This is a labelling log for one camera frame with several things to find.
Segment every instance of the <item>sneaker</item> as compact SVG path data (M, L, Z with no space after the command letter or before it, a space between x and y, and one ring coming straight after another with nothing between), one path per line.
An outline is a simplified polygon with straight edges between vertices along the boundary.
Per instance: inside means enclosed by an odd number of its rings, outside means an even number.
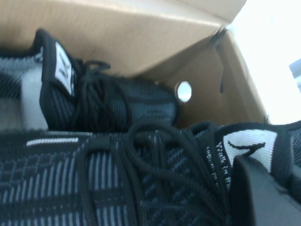
M104 62L83 63L39 29L30 50L0 53L0 97L21 98L27 129L127 131L141 119L174 124L175 95L141 79L103 73Z
M285 129L258 123L0 134L0 223L230 226L235 156L256 159L286 187L291 147Z

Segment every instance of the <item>tongue label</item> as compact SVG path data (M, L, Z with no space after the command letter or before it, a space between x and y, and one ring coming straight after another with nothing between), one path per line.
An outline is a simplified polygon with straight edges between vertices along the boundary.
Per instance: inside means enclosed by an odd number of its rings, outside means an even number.
M72 84L71 78L74 74L74 71L71 66L71 62L63 50L62 46L59 43L55 43L56 47L56 68L55 68L55 77L61 82L61 84L66 88L67 92L72 94Z
M270 172L276 137L276 132L261 129L246 129L225 135L223 144L231 166L235 156L255 151L250 156Z

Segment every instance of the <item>cardboard box flap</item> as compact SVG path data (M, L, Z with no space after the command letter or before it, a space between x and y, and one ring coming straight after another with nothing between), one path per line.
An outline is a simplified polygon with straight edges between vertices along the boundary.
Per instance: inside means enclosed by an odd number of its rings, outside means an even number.
M191 7L197 8L214 17L217 17L228 25L233 22L237 14L245 5L246 0L178 0Z
M28 48L42 27L76 57L135 76L212 37L222 20L168 0L0 0L0 47Z

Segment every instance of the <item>black and gray knit fabric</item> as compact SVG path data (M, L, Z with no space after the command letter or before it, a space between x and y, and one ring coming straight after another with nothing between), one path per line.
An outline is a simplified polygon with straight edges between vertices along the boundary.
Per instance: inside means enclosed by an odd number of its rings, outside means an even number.
M108 76L110 65L74 59L46 31L22 53L0 51L0 98L20 98L26 129L123 132L139 121L173 125L172 91L141 79Z
M279 127L141 121L128 133L0 134L0 223L14 226L231 225L236 155L279 184L293 167Z
M301 167L301 121L291 124L279 125L280 128L289 131L293 139L294 163Z
M0 52L0 98L20 98L22 76L42 66L43 48L35 53Z

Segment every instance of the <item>logo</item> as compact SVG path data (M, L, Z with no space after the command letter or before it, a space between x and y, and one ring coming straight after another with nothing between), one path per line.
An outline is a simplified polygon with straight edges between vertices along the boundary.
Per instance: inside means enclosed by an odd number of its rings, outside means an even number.
M249 151L247 153L244 153L244 155L252 155L258 149L263 148L265 146L265 142L259 143L259 144L254 144L254 145L237 146L237 145L232 144L229 140L228 140L228 144L231 147L236 148L238 150L248 150L249 149Z
M60 81L60 83L65 87L70 95L72 93L72 77L74 70L72 69L71 62L62 48L62 46L57 42L56 47L56 68L55 68L55 78Z
M233 165L235 156L250 155L270 172L277 133L265 129L245 129L223 137L223 146Z
M65 77L65 78L68 78L68 69L70 68L70 65L67 65L67 63L65 62L63 56L62 56L62 53L59 53L59 56L61 58L61 61L63 63L63 69L59 69L59 72L62 73L62 75Z

